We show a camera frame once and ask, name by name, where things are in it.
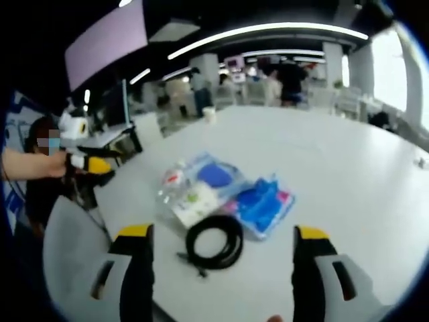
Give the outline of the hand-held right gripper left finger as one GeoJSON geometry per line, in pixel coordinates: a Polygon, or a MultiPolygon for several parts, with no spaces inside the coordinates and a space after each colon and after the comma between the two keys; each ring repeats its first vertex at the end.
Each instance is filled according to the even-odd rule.
{"type": "Polygon", "coordinates": [[[76,321],[153,321],[154,225],[123,228],[75,282],[76,321]]]}

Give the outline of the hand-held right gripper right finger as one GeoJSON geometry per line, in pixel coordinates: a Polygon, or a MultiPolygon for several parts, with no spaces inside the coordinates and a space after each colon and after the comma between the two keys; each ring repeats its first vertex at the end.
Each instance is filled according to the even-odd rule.
{"type": "Polygon", "coordinates": [[[294,321],[368,321],[373,311],[370,277],[327,233],[294,227],[294,321]]]}

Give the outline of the person's left hand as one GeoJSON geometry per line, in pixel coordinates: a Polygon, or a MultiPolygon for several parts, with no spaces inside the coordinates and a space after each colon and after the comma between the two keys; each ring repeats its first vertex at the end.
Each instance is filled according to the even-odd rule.
{"type": "Polygon", "coordinates": [[[67,172],[68,153],[58,151],[52,155],[44,156],[43,170],[44,176],[50,178],[61,178],[67,172]]]}

